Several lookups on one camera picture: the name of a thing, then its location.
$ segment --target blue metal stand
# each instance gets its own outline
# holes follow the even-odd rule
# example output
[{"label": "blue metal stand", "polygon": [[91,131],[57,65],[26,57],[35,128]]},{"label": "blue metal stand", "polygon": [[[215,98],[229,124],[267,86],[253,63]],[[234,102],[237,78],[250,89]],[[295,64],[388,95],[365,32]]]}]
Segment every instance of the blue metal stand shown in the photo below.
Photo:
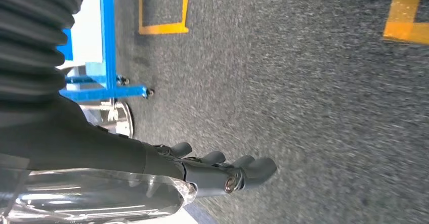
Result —
[{"label": "blue metal stand", "polygon": [[147,98],[144,85],[118,86],[120,76],[116,74],[116,39],[115,39],[115,0],[101,0],[101,29],[103,42],[103,62],[86,63],[86,76],[66,78],[67,83],[98,83],[103,88],[80,89],[77,91],[61,90],[61,95],[74,101],[90,101],[143,96]]}]

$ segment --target caster wheel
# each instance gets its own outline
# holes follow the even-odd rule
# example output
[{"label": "caster wheel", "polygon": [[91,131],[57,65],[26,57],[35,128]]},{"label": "caster wheel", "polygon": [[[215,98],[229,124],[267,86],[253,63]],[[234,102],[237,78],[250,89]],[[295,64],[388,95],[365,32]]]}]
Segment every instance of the caster wheel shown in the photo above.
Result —
[{"label": "caster wheel", "polygon": [[129,78],[124,78],[122,80],[122,85],[129,85],[130,84],[130,79]]},{"label": "caster wheel", "polygon": [[147,89],[146,94],[147,94],[147,97],[153,96],[155,94],[155,90]]}]

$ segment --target metal screw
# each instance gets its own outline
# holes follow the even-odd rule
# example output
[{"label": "metal screw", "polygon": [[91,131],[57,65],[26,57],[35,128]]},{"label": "metal screw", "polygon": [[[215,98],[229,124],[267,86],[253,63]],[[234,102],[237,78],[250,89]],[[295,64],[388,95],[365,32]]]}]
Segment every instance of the metal screw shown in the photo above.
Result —
[{"label": "metal screw", "polygon": [[232,193],[235,189],[235,178],[234,177],[229,177],[226,182],[225,182],[225,192]]}]

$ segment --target white panel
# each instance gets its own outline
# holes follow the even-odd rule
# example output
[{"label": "white panel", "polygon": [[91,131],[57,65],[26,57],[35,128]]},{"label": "white panel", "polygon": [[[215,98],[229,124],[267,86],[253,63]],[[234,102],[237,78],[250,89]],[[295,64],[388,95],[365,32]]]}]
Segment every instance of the white panel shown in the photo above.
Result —
[{"label": "white panel", "polygon": [[103,62],[100,0],[83,0],[80,12],[73,15],[71,28],[73,62]]}]

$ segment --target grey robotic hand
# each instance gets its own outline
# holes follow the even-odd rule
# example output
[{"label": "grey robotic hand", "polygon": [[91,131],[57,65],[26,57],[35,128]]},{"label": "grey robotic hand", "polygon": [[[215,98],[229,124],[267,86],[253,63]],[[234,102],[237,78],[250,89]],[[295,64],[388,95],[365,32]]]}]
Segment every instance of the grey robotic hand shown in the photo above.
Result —
[{"label": "grey robotic hand", "polygon": [[186,142],[173,147],[159,145],[155,148],[160,156],[183,166],[183,180],[195,186],[197,197],[223,195],[258,187],[277,169],[271,158],[242,156],[231,164],[225,163],[225,155],[219,151],[213,151],[202,158],[185,157],[192,152],[192,147]]}]

